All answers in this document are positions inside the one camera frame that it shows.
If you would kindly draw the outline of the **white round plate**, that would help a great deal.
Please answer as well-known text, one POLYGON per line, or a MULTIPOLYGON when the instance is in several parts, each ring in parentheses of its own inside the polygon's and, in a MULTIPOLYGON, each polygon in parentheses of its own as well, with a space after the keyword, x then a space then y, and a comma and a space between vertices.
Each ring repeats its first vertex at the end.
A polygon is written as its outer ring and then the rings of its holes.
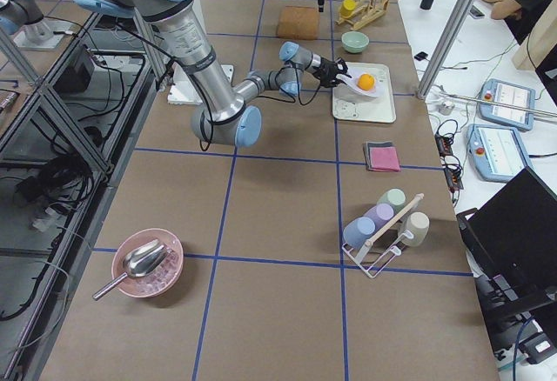
POLYGON ((380 97, 386 90, 385 85, 368 69, 350 67, 346 74, 339 74, 339 79, 356 94, 365 97, 380 97))

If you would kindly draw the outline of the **orange fruit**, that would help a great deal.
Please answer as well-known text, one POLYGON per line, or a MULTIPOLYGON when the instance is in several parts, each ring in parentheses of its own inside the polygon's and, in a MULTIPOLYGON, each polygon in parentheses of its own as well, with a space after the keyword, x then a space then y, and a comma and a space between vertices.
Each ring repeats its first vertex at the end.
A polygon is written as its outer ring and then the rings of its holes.
POLYGON ((368 73, 363 73, 358 78, 357 86, 363 91, 371 91, 375 87, 375 77, 368 73))

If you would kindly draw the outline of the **cream bear serving tray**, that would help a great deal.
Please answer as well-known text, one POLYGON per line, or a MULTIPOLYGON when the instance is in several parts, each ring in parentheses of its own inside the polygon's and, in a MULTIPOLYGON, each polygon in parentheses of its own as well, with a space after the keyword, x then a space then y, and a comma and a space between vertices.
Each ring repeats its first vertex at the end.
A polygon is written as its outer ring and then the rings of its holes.
POLYGON ((390 70, 380 63, 347 63, 350 77, 332 91, 332 115, 338 120, 392 124, 396 112, 390 70), (358 80, 362 74, 375 79, 371 90, 362 90, 358 80))

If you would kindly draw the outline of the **wooden cutting board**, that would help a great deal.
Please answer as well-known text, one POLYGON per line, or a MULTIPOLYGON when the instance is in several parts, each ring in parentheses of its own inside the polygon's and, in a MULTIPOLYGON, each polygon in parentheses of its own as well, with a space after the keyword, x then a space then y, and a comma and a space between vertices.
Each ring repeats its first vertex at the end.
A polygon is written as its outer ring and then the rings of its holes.
POLYGON ((276 36, 296 40, 316 40, 319 12, 313 7, 285 6, 279 14, 276 36))

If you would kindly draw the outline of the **green bowl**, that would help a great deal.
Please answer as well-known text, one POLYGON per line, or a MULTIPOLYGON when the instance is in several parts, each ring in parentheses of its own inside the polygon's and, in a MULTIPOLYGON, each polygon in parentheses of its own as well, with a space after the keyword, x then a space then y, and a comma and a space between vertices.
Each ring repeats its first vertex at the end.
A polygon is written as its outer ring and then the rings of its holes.
POLYGON ((340 40, 343 50, 350 54, 361 54, 370 43, 368 36, 359 31, 347 31, 340 40))

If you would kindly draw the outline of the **yellow cup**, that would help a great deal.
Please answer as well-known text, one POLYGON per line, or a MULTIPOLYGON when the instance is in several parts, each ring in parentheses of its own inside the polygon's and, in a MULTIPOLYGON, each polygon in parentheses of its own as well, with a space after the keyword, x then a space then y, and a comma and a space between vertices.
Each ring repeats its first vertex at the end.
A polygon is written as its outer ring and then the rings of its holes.
POLYGON ((343 0, 339 6, 339 16, 342 18, 350 18, 356 10, 357 2, 355 0, 343 0))

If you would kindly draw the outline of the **wooden dish rack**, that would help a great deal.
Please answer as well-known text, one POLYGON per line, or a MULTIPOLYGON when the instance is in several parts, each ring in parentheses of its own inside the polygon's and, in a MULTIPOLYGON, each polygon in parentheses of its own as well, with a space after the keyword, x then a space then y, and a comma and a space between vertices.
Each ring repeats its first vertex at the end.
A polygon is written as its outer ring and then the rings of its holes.
POLYGON ((357 2, 356 10, 350 18, 342 18, 338 16, 335 21, 337 25, 349 25, 350 30, 359 31, 368 24, 373 23, 387 13, 390 0, 355 0, 357 2))

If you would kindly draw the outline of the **pink cloth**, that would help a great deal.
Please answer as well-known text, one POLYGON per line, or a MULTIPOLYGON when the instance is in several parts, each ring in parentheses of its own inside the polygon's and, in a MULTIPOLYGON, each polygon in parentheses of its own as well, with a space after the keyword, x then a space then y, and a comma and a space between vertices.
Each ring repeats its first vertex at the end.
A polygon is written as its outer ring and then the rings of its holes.
POLYGON ((393 146, 370 149, 370 169, 375 171, 400 171, 399 158, 393 146))

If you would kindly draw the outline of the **purple cup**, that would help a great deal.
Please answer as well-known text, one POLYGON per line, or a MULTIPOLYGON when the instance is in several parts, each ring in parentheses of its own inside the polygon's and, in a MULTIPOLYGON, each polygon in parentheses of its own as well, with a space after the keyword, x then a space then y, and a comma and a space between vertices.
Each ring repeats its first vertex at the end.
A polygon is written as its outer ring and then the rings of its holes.
POLYGON ((380 229, 393 218, 394 209, 390 204, 380 203, 370 208, 364 216, 374 222, 376 229, 380 229))

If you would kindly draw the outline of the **blue cup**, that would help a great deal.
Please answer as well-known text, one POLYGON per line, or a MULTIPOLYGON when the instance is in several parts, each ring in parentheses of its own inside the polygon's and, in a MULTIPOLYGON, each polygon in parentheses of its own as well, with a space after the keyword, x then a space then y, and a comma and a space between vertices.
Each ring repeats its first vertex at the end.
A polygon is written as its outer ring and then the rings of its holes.
POLYGON ((352 248, 360 249, 375 231, 376 225, 371 218, 357 217, 343 229, 343 243, 352 248))

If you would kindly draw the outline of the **wooden rod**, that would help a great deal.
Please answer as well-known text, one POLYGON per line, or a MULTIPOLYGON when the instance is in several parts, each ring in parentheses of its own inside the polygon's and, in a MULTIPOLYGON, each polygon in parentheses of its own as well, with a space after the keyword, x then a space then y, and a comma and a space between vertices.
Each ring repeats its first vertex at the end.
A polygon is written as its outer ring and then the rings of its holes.
POLYGON ((419 203, 424 198, 423 193, 416 194, 412 199, 409 201, 406 200, 406 206, 402 208, 402 210, 395 214, 393 218, 385 224, 382 228, 377 229, 374 234, 366 241, 366 245, 372 247, 377 240, 379 240, 388 230, 390 230, 396 223, 401 222, 406 216, 408 216, 411 212, 413 212, 419 203))

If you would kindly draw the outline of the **near teach pendant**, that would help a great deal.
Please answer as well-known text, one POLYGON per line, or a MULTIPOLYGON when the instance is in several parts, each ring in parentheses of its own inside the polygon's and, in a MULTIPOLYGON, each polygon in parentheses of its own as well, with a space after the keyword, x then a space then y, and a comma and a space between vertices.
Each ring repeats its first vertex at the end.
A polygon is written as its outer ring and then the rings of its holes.
POLYGON ((507 183, 526 167, 533 168, 514 127, 471 124, 466 142, 473 166, 484 181, 507 183))

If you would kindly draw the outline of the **black laptop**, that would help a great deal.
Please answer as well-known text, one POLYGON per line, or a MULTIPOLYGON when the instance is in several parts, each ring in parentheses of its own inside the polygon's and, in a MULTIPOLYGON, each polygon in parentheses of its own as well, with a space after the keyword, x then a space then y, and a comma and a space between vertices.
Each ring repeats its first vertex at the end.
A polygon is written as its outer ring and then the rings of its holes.
POLYGON ((457 221, 467 249, 489 277, 519 292, 556 285, 556 194, 524 168, 481 208, 457 221))

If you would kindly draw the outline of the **pink bowl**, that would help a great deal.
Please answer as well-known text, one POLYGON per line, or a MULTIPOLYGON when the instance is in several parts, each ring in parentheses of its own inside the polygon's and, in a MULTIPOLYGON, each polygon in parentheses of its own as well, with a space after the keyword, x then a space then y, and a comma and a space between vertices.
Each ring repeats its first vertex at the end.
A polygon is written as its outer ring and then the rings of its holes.
POLYGON ((184 268, 184 249, 171 231, 151 228, 136 232, 117 249, 111 275, 126 273, 116 287, 128 297, 156 297, 168 291, 184 268))

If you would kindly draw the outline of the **aluminium frame post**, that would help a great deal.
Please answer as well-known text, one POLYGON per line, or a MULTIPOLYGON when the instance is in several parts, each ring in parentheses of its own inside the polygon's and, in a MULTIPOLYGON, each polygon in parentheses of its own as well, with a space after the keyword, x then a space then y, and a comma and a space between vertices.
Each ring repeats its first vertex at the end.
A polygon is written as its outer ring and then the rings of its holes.
POLYGON ((440 40, 432 54, 431 60, 426 67, 425 73, 419 81, 416 97, 425 100, 427 94, 433 86, 434 80, 438 76, 446 57, 453 46, 453 43, 460 32, 465 18, 474 0, 457 0, 453 10, 447 20, 446 26, 442 31, 440 40))

